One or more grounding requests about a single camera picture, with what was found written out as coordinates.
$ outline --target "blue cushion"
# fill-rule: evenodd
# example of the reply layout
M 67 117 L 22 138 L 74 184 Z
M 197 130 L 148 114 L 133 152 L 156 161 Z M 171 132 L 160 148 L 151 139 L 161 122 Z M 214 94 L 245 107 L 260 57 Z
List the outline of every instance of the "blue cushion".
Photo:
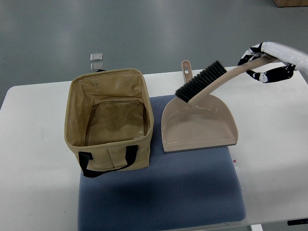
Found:
M 151 98 L 155 123 L 149 167 L 96 178 L 81 174 L 80 231 L 158 231 L 245 218 L 227 147 L 164 153 L 161 116 L 173 97 Z

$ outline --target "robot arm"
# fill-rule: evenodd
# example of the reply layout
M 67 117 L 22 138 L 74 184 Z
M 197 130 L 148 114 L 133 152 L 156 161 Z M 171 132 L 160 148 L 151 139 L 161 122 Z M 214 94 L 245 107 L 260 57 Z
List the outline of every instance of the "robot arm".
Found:
M 247 71 L 247 74 L 260 82 L 271 83 L 289 79 L 293 76 L 294 70 L 303 71 L 308 75 L 308 55 L 275 42 L 263 42 L 251 47 L 242 56 L 238 65 L 257 59 L 264 54 L 277 58 L 284 62 L 286 66 L 278 67 L 264 73 L 256 73 L 251 70 Z

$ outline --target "black bristles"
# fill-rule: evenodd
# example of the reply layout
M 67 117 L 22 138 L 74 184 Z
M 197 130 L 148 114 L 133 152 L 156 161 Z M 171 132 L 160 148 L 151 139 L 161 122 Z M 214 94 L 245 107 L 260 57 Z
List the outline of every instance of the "black bristles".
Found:
M 187 102 L 196 94 L 225 74 L 227 71 L 219 61 L 212 63 L 205 70 L 197 74 L 188 83 L 176 90 L 175 95 Z

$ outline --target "dustpan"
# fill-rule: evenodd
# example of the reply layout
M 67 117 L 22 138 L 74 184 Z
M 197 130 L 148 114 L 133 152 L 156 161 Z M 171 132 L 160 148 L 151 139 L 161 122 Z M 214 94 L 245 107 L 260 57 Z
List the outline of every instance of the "dustpan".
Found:
M 229 108 L 210 94 L 193 107 L 178 97 L 172 99 L 164 108 L 161 132 L 167 153 L 230 146 L 238 141 Z

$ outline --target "black handle strap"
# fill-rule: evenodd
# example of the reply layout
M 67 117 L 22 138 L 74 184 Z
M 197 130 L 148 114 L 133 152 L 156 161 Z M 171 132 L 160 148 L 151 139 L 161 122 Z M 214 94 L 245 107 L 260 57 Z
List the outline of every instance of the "black handle strap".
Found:
M 118 169 L 112 169 L 112 170 L 102 171 L 102 172 L 87 169 L 89 161 L 93 160 L 92 154 L 87 153 L 87 152 L 79 152 L 78 153 L 79 165 L 80 165 L 81 170 L 83 172 L 83 175 L 85 177 L 94 178 L 94 177 L 98 177 L 98 176 L 100 176 L 104 173 L 107 173 L 107 172 L 118 171 L 118 170 L 125 169 L 125 168 L 131 166 L 136 161 L 137 151 L 138 151 L 138 145 L 127 146 L 126 147 L 126 154 L 125 154 L 125 160 L 127 162 L 127 165 L 125 165 L 121 168 L 118 168 Z

